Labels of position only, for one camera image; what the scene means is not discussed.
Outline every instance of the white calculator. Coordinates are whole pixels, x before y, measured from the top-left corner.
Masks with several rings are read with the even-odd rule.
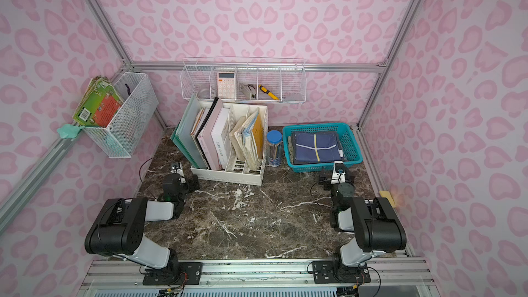
[[[218,73],[218,97],[234,99],[237,91],[234,85],[234,73]]]

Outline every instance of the white desk organizer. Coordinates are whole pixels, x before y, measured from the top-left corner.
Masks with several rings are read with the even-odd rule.
[[[212,102],[200,101],[202,108],[210,108]],[[261,105],[239,104],[239,103],[223,103],[224,108],[231,108],[233,110],[235,122],[238,122],[241,117],[248,117],[258,108],[260,109],[260,119],[262,127],[264,128],[264,138],[268,134],[268,107]],[[257,171],[250,171],[246,163],[237,160],[234,150],[231,150],[231,156],[228,160],[228,165],[225,170],[205,170],[191,167],[191,171],[198,175],[198,179],[213,180],[218,182],[233,182],[244,185],[262,186],[262,178],[264,177],[264,168],[266,164],[266,142],[263,142],[263,156],[260,169]]]
[[[125,100],[123,106],[106,128],[85,128],[84,131],[109,158],[130,158],[147,129],[158,99],[147,74],[124,73],[114,87]]]
[[[200,62],[185,62],[181,75],[181,92],[189,100],[193,94],[200,100],[211,100],[217,96],[217,73],[234,72],[235,103],[303,103],[306,101],[306,70],[304,63],[279,64],[237,64],[205,65]],[[240,85],[257,87],[257,99],[249,100],[240,90]],[[258,89],[262,85],[279,98],[273,100]]]

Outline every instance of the pink book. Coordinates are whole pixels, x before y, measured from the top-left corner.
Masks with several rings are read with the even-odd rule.
[[[200,142],[200,146],[202,146],[203,153],[209,162],[210,169],[216,171],[221,171],[222,167],[220,165],[218,154],[216,153],[216,146],[213,137],[211,136],[211,131],[213,131],[213,127],[215,126],[216,119],[218,118],[222,107],[222,99],[218,99],[218,102],[214,106],[204,128],[198,135],[198,142]]]

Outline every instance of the folded cloth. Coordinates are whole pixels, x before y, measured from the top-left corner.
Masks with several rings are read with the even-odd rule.
[[[343,160],[343,150],[335,131],[292,133],[294,165],[329,163]]]

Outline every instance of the blue plastic basket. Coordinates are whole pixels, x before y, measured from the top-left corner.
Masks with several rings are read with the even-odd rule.
[[[336,131],[339,135],[339,141],[343,147],[343,153],[345,154],[347,162],[344,164],[347,167],[351,167],[353,164],[358,164],[363,162],[363,156],[361,156],[361,151],[358,142],[352,133],[352,130],[345,123],[323,123],[323,124],[307,124],[307,125],[291,125],[285,126],[282,129],[282,140],[284,142],[284,153],[286,153],[286,160],[288,165],[294,170],[294,172],[312,172],[320,171],[321,169],[333,170],[333,163],[318,163],[318,164],[302,164],[302,165],[293,165],[290,162],[290,154],[288,151],[288,137],[291,136],[293,131],[303,131],[303,132],[319,132],[319,131]]]

